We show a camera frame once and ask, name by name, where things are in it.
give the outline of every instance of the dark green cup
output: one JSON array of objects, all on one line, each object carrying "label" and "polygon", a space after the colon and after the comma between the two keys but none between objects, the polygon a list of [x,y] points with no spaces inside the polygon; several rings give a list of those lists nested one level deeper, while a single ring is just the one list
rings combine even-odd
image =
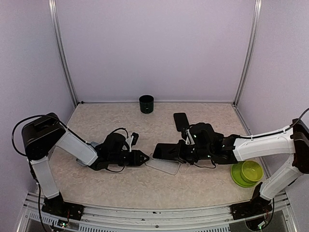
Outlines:
[{"label": "dark green cup", "polygon": [[150,114],[154,110],[154,98],[150,95],[140,97],[140,111],[144,114]]}]

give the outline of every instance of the speckled floor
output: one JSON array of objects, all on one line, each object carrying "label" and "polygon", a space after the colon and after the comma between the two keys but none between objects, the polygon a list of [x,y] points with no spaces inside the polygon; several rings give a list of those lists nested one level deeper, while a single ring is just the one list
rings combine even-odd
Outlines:
[{"label": "speckled floor", "polygon": [[[157,143],[177,143],[173,113],[185,112],[189,123],[211,123],[224,135],[245,134],[230,104],[155,103],[154,112],[145,115],[138,103],[79,104],[68,126],[88,142],[102,143],[118,127],[140,135],[134,149],[153,153]],[[230,165],[201,169],[182,164],[176,175],[145,165],[126,167],[114,174],[81,167],[65,151],[55,149],[50,165],[65,200],[125,208],[191,208],[250,199],[254,188],[237,186]]]}]

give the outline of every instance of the lime green bowl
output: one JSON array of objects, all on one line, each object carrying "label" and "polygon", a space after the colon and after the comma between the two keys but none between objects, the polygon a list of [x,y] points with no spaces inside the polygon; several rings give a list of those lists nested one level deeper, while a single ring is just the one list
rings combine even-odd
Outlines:
[{"label": "lime green bowl", "polygon": [[263,168],[255,161],[245,161],[241,166],[241,177],[249,184],[255,184],[263,178]]},{"label": "lime green bowl", "polygon": [[239,162],[237,164],[233,164],[231,168],[231,176],[236,184],[243,188],[251,188],[255,185],[255,183],[247,183],[241,177],[241,167],[244,162]]}]

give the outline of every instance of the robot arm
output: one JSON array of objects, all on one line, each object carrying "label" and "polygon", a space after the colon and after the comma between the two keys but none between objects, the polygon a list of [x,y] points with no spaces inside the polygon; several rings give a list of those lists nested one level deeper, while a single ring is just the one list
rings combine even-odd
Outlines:
[{"label": "robot arm", "polygon": [[54,147],[62,148],[76,157],[79,164],[95,171],[108,170],[109,164],[141,166],[149,160],[141,151],[132,150],[138,139],[136,133],[125,138],[113,131],[102,144],[93,145],[60,124],[54,113],[26,124],[22,129],[22,138],[31,173],[45,195],[42,211],[64,218],[70,212],[70,218],[80,220],[84,207],[63,201],[47,157]]},{"label": "robot arm", "polygon": [[301,120],[293,120],[293,129],[241,137],[216,133],[210,124],[197,123],[182,130],[178,144],[157,144],[153,157],[194,164],[211,160],[233,164],[256,157],[289,154],[288,160],[267,181],[256,186],[247,203],[231,206],[234,219],[270,211],[270,201],[277,193],[303,174],[309,174],[309,130]]}]

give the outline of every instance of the wire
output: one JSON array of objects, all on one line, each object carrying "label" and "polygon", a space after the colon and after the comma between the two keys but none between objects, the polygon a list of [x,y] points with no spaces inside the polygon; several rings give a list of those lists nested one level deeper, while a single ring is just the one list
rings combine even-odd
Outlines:
[{"label": "wire", "polygon": [[195,163],[193,164],[194,166],[198,167],[198,168],[209,168],[209,169],[215,169],[217,167],[217,165],[211,161],[211,163],[213,164],[213,167],[207,167],[207,166],[198,166]]},{"label": "wire", "polygon": [[70,222],[69,216],[70,216],[70,209],[68,210],[68,217],[67,217],[68,223],[67,224],[69,224],[69,222]]},{"label": "wire", "polygon": [[47,118],[51,118],[51,119],[54,119],[56,120],[57,122],[59,122],[65,129],[67,129],[69,132],[71,132],[72,134],[74,134],[78,139],[80,139],[82,142],[86,143],[86,141],[84,139],[82,139],[81,137],[79,137],[76,133],[74,133],[72,130],[70,130],[66,124],[64,124],[62,121],[60,121],[58,118],[56,117],[53,117],[53,116],[49,116],[49,115],[34,115],[34,116],[30,116],[30,117],[27,117],[27,118],[24,118],[23,120],[20,120],[19,122],[17,122],[17,124],[14,126],[13,128],[13,131],[12,131],[12,145],[13,145],[13,148],[15,149],[15,151],[19,154],[19,155],[22,155],[22,156],[26,156],[26,154],[20,152],[16,145],[15,145],[15,142],[14,142],[14,134],[15,134],[15,130],[16,128],[22,124],[23,122],[25,121],[28,121],[30,119],[33,119],[33,118],[37,118],[37,117],[47,117]]},{"label": "wire", "polygon": [[274,213],[275,213],[275,198],[272,199],[272,213],[271,213],[271,216],[270,216],[270,220],[267,222],[266,226],[264,226],[262,228],[262,230],[265,229],[267,226],[269,226],[272,218],[274,217]]},{"label": "wire", "polygon": [[105,170],[107,170],[107,171],[109,171],[109,172],[112,172],[112,173],[120,173],[120,172],[122,172],[123,170],[124,170],[124,166],[123,166],[123,168],[120,170],[120,171],[113,171],[113,170],[110,170],[110,169],[108,169],[108,168],[106,168]]},{"label": "wire", "polygon": [[272,220],[272,218],[273,218],[273,216],[274,216],[274,212],[275,212],[275,198],[272,199],[272,213],[271,213],[271,216],[270,216],[269,221],[265,224],[264,227],[257,228],[257,230],[253,230],[253,229],[250,229],[250,230],[251,230],[251,231],[262,231],[263,229],[265,229],[267,226],[269,226],[269,224],[270,224],[270,222],[271,222],[271,220]]},{"label": "wire", "polygon": [[39,210],[39,216],[40,216],[40,221],[41,221],[41,225],[44,229],[45,232],[47,232],[45,226],[44,226],[44,223],[43,223],[43,220],[42,220],[42,215],[41,215],[41,204],[40,204],[40,199],[41,199],[41,186],[40,184],[38,183],[38,186],[39,186],[39,199],[38,199],[38,210]]},{"label": "wire", "polygon": [[113,134],[113,133],[115,133],[116,131],[119,131],[119,130],[125,131],[126,132],[126,138],[129,138],[129,133],[127,132],[126,128],[123,128],[123,127],[120,127],[120,128],[113,130],[110,134]]},{"label": "wire", "polygon": [[[290,125],[285,131],[288,131],[288,130],[292,129],[308,111],[309,111],[309,108],[307,108],[301,114],[301,116],[297,119],[297,121],[295,123],[293,123],[292,125]],[[280,131],[277,131],[277,132],[274,132],[274,133],[263,134],[263,135],[258,135],[258,136],[254,136],[254,137],[240,136],[239,138],[240,139],[258,139],[258,138],[263,138],[263,137],[267,137],[267,136],[271,136],[271,135],[281,134],[283,132],[284,132],[283,130],[280,130]]]}]

